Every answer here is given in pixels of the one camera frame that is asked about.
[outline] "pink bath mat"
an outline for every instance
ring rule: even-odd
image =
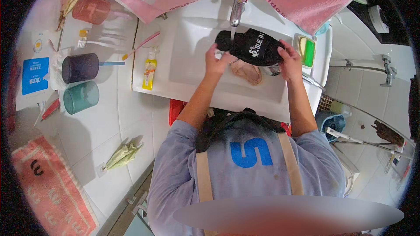
[[[44,137],[12,157],[26,198],[49,235],[89,235],[99,225],[76,176]]]

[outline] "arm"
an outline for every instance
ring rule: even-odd
[[[188,104],[176,118],[182,120],[196,129],[200,129],[207,115],[214,89],[225,71],[226,64],[235,59],[225,53],[220,60],[214,57],[217,44],[213,44],[206,52],[206,74],[197,87]]]
[[[285,49],[279,47],[277,51],[283,58],[280,67],[281,74],[287,81],[292,136],[298,137],[318,129],[318,126],[303,85],[301,57],[290,44],[284,40],[280,42],[285,47]]]

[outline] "white sink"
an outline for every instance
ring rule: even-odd
[[[229,16],[233,0],[200,0],[168,13],[168,19],[155,19],[161,29],[162,42],[156,55],[157,68],[151,91],[142,89],[144,61],[150,49],[136,52],[134,91],[188,101],[204,77],[204,56],[221,30],[230,30]],[[144,24],[139,25],[137,34]],[[302,32],[292,22],[281,17],[265,0],[248,0],[242,13],[238,33],[249,28],[260,30],[279,40],[292,43],[295,34]],[[312,72],[315,80],[325,84],[331,55],[331,31],[318,37]],[[312,111],[315,113],[321,90],[305,84]],[[262,83],[252,86],[234,76],[229,67],[222,76],[210,104],[213,107],[241,111],[254,109],[259,115],[290,122],[286,82],[281,76],[263,74]]]

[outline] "soap dish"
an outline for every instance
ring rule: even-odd
[[[315,41],[303,35],[296,34],[294,48],[302,57],[302,66],[311,69],[315,58]]]

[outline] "faucet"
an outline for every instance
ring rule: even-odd
[[[236,28],[237,26],[239,26],[239,23],[241,22],[242,8],[243,5],[247,2],[248,0],[234,0],[231,18],[229,19],[229,22],[232,27]]]
[[[385,67],[386,73],[386,81],[383,84],[380,84],[381,87],[391,87],[392,86],[392,79],[395,79],[395,75],[397,73],[396,68],[390,66],[391,60],[390,57],[387,55],[382,55],[383,66]]]

